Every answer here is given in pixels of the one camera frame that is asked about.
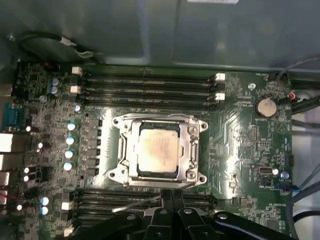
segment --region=capacitor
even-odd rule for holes
[[[74,112],[75,112],[75,113],[81,113],[82,110],[83,110],[82,105],[77,104],[77,105],[74,106]]]
[[[59,96],[61,94],[61,90],[58,87],[53,86],[51,87],[50,93],[55,96]]]
[[[28,133],[38,133],[40,132],[39,128],[36,127],[36,126],[27,126],[25,128],[25,130],[28,132]]]
[[[64,153],[65,158],[70,159],[74,156],[76,156],[76,152],[74,150],[67,150]]]
[[[22,210],[22,208],[23,208],[23,207],[22,207],[22,205],[21,205],[21,204],[19,204],[19,205],[17,205],[17,206],[16,206],[16,210],[17,210],[17,211],[21,211],[21,210]]]
[[[41,103],[45,103],[47,100],[48,100],[48,98],[47,98],[46,95],[41,95],[41,96],[39,97],[39,101],[40,101]]]
[[[65,170],[65,171],[70,171],[72,168],[73,168],[73,163],[72,162],[70,162],[70,161],[67,161],[64,165],[63,165],[63,169]]]
[[[72,144],[75,144],[77,142],[77,138],[74,137],[74,136],[68,136],[66,139],[65,139],[65,143],[67,145],[72,145]]]
[[[76,130],[78,128],[78,125],[74,122],[69,122],[68,125],[66,126],[66,128],[69,130],[69,131],[73,131],[73,130]]]
[[[53,78],[51,80],[51,85],[56,87],[61,87],[62,83],[58,78]]]
[[[284,179],[284,180],[287,180],[289,179],[290,177],[290,174],[286,171],[283,171],[281,174],[280,174],[280,178]]]
[[[36,179],[36,174],[29,174],[23,177],[24,182],[29,182]]]
[[[43,206],[40,208],[40,215],[47,215],[49,212],[49,209],[46,206]]]
[[[271,118],[277,113],[277,104],[271,97],[264,97],[254,105],[255,112],[262,118]]]
[[[25,174],[31,174],[31,173],[35,173],[37,171],[37,167],[35,166],[27,166],[24,168],[23,172]]]
[[[39,142],[37,147],[38,149],[49,149],[51,148],[51,144],[48,142]]]
[[[47,205],[49,204],[49,202],[50,202],[50,200],[49,200],[49,198],[46,197],[46,196],[44,196],[44,197],[41,198],[41,200],[40,200],[40,204],[41,204],[42,206],[47,206]]]

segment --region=chip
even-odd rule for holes
[[[41,159],[42,163],[43,164],[47,164],[49,162],[49,158],[47,156],[44,156],[42,159]]]
[[[64,186],[66,184],[66,179],[64,177],[58,178],[57,183],[59,186]]]
[[[63,101],[68,101],[69,100],[69,95],[68,94],[63,94],[62,95],[62,100]]]
[[[59,211],[54,211],[54,212],[53,212],[53,217],[54,217],[54,218],[60,218],[60,214],[61,214],[61,213],[60,213]]]
[[[58,136],[56,136],[56,140],[58,142],[64,142],[65,141],[65,136],[64,135],[58,135]]]
[[[179,140],[178,133],[174,130],[143,129],[135,146],[139,170],[174,173],[182,155]]]
[[[44,115],[44,120],[45,121],[51,121],[51,114]]]
[[[267,228],[279,231],[279,221],[277,219],[267,219],[265,225]]]

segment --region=gray cable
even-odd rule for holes
[[[320,181],[316,182],[315,184],[312,184],[311,186],[308,186],[306,189],[302,190],[301,192],[299,192],[297,195],[295,195],[293,198],[291,198],[289,200],[289,202],[286,204],[286,219],[287,219],[287,223],[289,226],[289,229],[292,233],[292,236],[295,239],[299,239],[298,238],[298,234],[295,228],[295,222],[294,222],[294,211],[293,211],[293,207],[294,204],[298,201],[300,201],[301,199],[304,199],[316,192],[320,191]]]

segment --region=mounting hole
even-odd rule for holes
[[[154,234],[154,236],[155,236],[157,239],[159,239],[159,238],[161,238],[162,234],[161,234],[161,232],[156,232],[156,233]]]

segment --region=cable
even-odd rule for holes
[[[290,69],[293,69],[297,66],[300,66],[300,65],[303,65],[303,64],[307,64],[307,63],[310,63],[310,62],[315,62],[315,61],[319,61],[320,60],[320,56],[316,56],[316,57],[311,57],[311,58],[307,58],[305,60],[301,60],[301,61],[298,61],[292,65],[289,65],[287,66],[285,69],[283,69],[275,78],[275,81],[276,83],[278,84],[278,86],[287,94],[289,95],[290,94],[290,90],[288,90],[284,85],[283,83],[281,82],[281,77],[286,73],[288,72]]]
[[[77,53],[77,55],[80,58],[83,59],[90,59],[92,60],[94,63],[100,63],[98,60],[96,60],[93,56],[94,53],[92,51],[88,51],[86,50],[84,47],[72,42],[71,40],[69,40],[68,38],[65,38],[63,36],[54,34],[54,33],[47,33],[47,32],[39,32],[39,31],[28,31],[23,33],[21,36],[19,36],[17,38],[17,44],[18,44],[18,48],[25,52],[28,56],[35,58],[37,60],[42,61],[42,59],[34,52],[27,50],[23,47],[23,43],[25,43],[28,40],[31,39],[35,39],[35,38],[41,38],[41,39],[51,39],[51,40],[55,40],[58,41],[60,43],[62,43],[63,45],[73,48],[73,50]]]
[[[315,167],[315,169],[312,171],[312,173],[301,183],[301,185],[298,187],[300,190],[303,190],[305,186],[320,172],[320,163]]]
[[[313,210],[313,211],[300,212],[297,215],[294,215],[293,222],[296,223],[301,219],[305,219],[307,217],[313,217],[313,216],[320,216],[320,211]]]
[[[292,115],[299,114],[319,106],[320,106],[320,95],[317,95],[307,100],[292,104],[291,106]]]
[[[320,101],[318,102],[314,102],[310,105],[304,105],[302,107],[295,107],[295,108],[292,108],[292,115],[296,115],[296,114],[300,114],[300,113],[303,113],[303,112],[306,112],[306,111],[309,111],[311,109],[315,109],[317,107],[320,106]]]
[[[306,129],[320,129],[320,123],[304,122],[292,119],[292,125]]]
[[[287,223],[292,233],[292,236],[295,239],[299,239],[299,238],[298,238],[298,234],[297,234],[295,223],[294,223],[294,214],[293,214],[294,204],[300,201],[301,199],[304,199],[318,191],[320,191],[320,181],[316,182],[315,184],[312,184],[311,186],[308,186],[306,189],[302,190],[297,195],[293,196],[285,206],[286,208],[285,215],[286,215]]]

